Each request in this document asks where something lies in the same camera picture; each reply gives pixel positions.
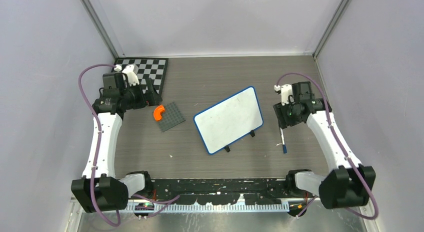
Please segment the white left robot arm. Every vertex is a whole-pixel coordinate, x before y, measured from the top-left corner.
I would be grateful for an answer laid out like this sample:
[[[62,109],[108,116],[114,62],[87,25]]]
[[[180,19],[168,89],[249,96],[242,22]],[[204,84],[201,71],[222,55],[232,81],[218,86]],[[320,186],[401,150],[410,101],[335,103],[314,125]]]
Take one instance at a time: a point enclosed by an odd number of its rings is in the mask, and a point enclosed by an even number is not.
[[[121,210],[134,194],[147,199],[154,192],[147,171],[130,172],[122,179],[115,173],[117,138],[125,112],[162,101],[151,78],[146,79],[146,89],[136,78],[124,72],[104,74],[99,98],[90,106],[94,129],[89,158],[81,178],[71,183],[73,195],[87,213]]]

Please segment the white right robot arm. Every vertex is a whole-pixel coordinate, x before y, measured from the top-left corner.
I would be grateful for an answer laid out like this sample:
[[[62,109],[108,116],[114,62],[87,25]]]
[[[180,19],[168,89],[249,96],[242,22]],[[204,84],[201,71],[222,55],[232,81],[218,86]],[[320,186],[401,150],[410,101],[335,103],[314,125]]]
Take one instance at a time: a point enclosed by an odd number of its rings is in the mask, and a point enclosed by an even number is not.
[[[310,169],[291,170],[285,190],[298,197],[303,192],[316,195],[324,207],[349,208],[367,205],[376,179],[375,170],[365,166],[344,140],[325,98],[316,98],[310,82],[275,85],[281,101],[274,104],[279,129],[305,123],[324,154],[329,173],[317,175]]]

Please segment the white marker pen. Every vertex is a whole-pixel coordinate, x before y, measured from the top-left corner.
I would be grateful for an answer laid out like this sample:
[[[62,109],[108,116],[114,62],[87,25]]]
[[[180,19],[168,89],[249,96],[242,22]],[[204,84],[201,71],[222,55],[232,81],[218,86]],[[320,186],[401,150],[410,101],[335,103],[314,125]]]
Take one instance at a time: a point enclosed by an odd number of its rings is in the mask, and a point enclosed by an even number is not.
[[[281,136],[281,144],[282,144],[282,146],[283,146],[283,144],[286,145],[286,143],[285,143],[285,137],[284,137],[284,133],[283,133],[283,129],[282,128],[279,128],[279,132],[280,132],[280,136]]]

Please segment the blue framed whiteboard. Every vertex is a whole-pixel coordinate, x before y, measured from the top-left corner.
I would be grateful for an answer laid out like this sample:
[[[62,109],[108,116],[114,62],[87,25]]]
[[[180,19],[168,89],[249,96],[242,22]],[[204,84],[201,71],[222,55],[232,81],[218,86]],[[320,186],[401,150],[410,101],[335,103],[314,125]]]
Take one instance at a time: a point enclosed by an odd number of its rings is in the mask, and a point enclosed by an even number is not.
[[[257,92],[248,86],[220,102],[196,113],[194,125],[209,155],[224,149],[250,135],[264,124]]]

